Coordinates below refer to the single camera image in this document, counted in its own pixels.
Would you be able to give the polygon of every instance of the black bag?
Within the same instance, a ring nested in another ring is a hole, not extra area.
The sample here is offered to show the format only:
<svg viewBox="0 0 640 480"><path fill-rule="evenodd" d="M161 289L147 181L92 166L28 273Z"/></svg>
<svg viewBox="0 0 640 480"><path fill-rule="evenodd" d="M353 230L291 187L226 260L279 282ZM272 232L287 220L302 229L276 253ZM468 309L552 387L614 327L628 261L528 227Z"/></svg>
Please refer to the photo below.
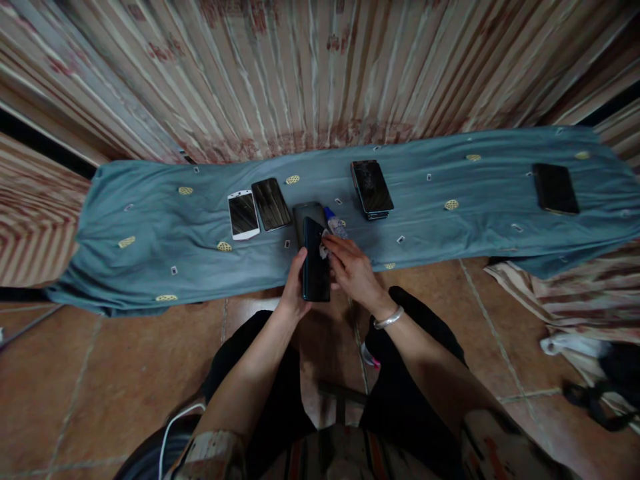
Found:
<svg viewBox="0 0 640 480"><path fill-rule="evenodd" d="M614 343L611 350L599 359L607 380L599 381L593 388L568 383L563 388L565 398L572 404L587 409L589 416L609 431L620 431L640 417L640 346ZM621 416L607 418L600 397L605 392L620 394L636 410Z"/></svg>

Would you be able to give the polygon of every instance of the silver bracelet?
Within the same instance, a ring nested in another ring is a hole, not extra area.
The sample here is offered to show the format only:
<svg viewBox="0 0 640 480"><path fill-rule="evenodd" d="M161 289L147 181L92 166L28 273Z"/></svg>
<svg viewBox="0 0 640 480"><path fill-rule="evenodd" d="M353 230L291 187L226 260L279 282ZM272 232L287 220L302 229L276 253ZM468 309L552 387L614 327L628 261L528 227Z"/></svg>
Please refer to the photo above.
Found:
<svg viewBox="0 0 640 480"><path fill-rule="evenodd" d="M383 328L388 327L390 324L392 324L393 322L398 320L398 318L402 317L402 314L404 312L405 312L404 308L402 308L402 306L398 305L398 310L396 310L395 313L392 316L390 316L386 320L373 322L373 326L374 326L374 328L376 330L382 330Z"/></svg>

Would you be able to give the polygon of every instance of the blue bottle cap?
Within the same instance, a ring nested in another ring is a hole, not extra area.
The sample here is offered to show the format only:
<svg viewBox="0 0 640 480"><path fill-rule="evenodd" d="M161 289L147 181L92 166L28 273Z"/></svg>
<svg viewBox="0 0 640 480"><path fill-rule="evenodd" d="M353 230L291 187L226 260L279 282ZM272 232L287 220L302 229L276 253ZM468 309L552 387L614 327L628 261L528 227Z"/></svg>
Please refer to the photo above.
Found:
<svg viewBox="0 0 640 480"><path fill-rule="evenodd" d="M325 207L325 218L329 220L331 217L335 217L335 213L329 207Z"/></svg>

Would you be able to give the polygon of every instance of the blue fabric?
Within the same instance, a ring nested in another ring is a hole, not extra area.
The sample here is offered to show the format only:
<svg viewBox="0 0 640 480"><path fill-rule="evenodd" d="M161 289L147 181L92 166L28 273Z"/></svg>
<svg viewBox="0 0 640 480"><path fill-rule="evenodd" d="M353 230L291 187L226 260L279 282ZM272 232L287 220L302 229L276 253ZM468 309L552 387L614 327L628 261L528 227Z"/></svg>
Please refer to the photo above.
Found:
<svg viewBox="0 0 640 480"><path fill-rule="evenodd" d="M575 158L585 151L588 159ZM471 154L481 159L470 161ZM377 159L384 172L395 204L387 219L368 222L359 211L349 164L365 159ZM580 215L540 209L534 163L569 168ZM296 252L293 227L231 239L228 194L269 177L280 182L289 208L306 201L330 206L377 271L388 263L398 269L496 255L516 257L520 267L547 278L640 234L633 173L582 127L476 132L198 168L148 161L101 167L81 214L79 250L47 289L51 300L108 316L140 315L284 284ZM300 181L286 185L292 175ZM180 195L180 187L193 193ZM446 210L452 199L459 207ZM118 246L131 236L134 243ZM218 251L220 241L233 251ZM160 295L177 300L156 301Z"/></svg>

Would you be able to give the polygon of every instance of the white cable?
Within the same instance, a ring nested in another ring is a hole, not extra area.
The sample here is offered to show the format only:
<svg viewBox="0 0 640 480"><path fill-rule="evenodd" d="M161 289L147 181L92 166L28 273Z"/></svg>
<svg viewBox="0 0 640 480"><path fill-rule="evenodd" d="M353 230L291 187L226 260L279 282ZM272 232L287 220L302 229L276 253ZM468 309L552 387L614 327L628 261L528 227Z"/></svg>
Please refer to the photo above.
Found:
<svg viewBox="0 0 640 480"><path fill-rule="evenodd" d="M165 447L167 446L167 436L169 435L169 429L173 422L178 420L178 418L188 414L191 410L195 410L196 408L201 408L203 411L207 409L204 403L196 403L195 405L190 406L188 409L178 413L174 418L171 419L169 424L167 425L167 429L165 430L165 436L162 438L162 446L160 447L160 464L158 465L158 480L162 480L162 460L165 458Z"/></svg>

